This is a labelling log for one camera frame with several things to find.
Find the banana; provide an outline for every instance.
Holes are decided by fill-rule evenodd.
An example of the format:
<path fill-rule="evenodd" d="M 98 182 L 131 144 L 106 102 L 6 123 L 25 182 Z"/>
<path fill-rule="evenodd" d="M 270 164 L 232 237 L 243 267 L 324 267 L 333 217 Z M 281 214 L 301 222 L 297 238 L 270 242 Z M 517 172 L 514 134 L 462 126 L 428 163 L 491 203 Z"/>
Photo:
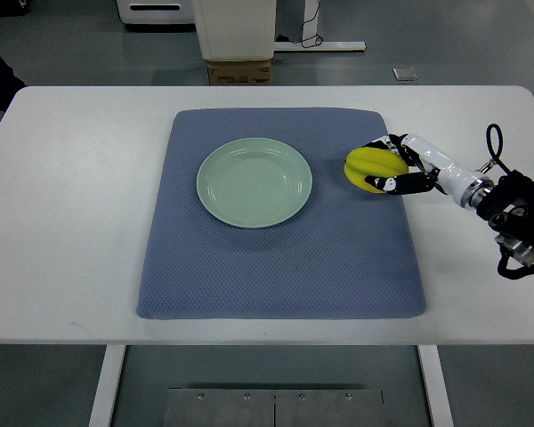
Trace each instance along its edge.
<path fill-rule="evenodd" d="M 353 149 L 348 154 L 344 164 L 344 173 L 348 180 L 356 187 L 370 193 L 384 192 L 380 189 L 375 189 L 364 181 L 368 175 L 391 178 L 408 172 L 409 167 L 400 156 L 393 154 L 391 151 L 371 147 Z"/>

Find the light green plate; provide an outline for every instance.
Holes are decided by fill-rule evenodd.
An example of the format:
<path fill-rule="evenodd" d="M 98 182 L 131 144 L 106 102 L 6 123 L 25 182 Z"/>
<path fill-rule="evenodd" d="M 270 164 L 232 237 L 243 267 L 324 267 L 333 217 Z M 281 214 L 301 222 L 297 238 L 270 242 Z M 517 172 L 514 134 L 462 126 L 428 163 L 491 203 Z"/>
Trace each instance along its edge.
<path fill-rule="evenodd" d="M 303 156 L 280 141 L 245 138 L 222 145 L 198 171 L 198 196 L 216 218 L 244 229 L 270 227 L 306 203 L 312 175 Z"/>

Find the white desk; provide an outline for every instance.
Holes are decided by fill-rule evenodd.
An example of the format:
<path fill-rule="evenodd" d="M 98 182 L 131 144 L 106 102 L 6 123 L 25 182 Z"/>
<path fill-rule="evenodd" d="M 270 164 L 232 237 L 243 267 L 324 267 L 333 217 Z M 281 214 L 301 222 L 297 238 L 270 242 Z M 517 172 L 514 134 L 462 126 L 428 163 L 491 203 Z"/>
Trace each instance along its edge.
<path fill-rule="evenodd" d="M 405 198 L 428 303 L 422 316 L 135 314 L 174 115 L 323 106 L 377 111 L 391 133 L 417 133 L 469 169 L 489 158 L 484 133 L 498 123 L 503 160 L 534 179 L 534 99 L 519 87 L 30 87 L 0 124 L 0 342 L 534 342 L 534 277 L 501 278 L 495 233 L 436 191 Z"/>

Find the blue placemat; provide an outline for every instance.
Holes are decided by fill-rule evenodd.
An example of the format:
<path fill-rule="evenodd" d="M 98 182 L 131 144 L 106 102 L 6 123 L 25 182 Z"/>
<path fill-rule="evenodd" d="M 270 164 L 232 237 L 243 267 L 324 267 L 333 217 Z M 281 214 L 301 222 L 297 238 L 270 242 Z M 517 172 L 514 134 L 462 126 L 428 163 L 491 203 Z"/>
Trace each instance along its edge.
<path fill-rule="evenodd" d="M 142 318 L 408 318 L 425 297 L 400 197 L 344 176 L 354 148 L 387 134 L 356 109 L 200 109 L 174 120 L 144 261 Z M 196 176 L 224 143 L 265 137 L 297 149 L 312 192 L 290 220 L 243 230 L 199 202 Z"/>

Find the desk leg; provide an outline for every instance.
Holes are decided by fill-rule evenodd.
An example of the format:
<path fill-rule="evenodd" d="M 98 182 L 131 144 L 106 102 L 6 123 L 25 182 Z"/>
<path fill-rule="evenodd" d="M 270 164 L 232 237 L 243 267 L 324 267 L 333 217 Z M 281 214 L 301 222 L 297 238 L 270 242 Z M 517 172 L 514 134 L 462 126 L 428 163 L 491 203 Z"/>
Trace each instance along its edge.
<path fill-rule="evenodd" d="M 364 42 L 322 42 L 316 43 L 316 35 L 319 27 L 319 1 L 304 0 L 304 25 L 302 44 L 292 42 L 275 42 L 276 52 L 364 52 Z"/>
<path fill-rule="evenodd" d="M 123 359 L 125 358 L 125 345 L 111 344 L 105 350 L 105 359 L 97 383 L 97 392 L 89 427 L 110 427 L 113 416 L 113 407 L 117 397 L 118 380 L 121 376 Z"/>
<path fill-rule="evenodd" d="M 453 427 L 453 417 L 436 345 L 418 345 L 429 414 L 433 427 Z"/>

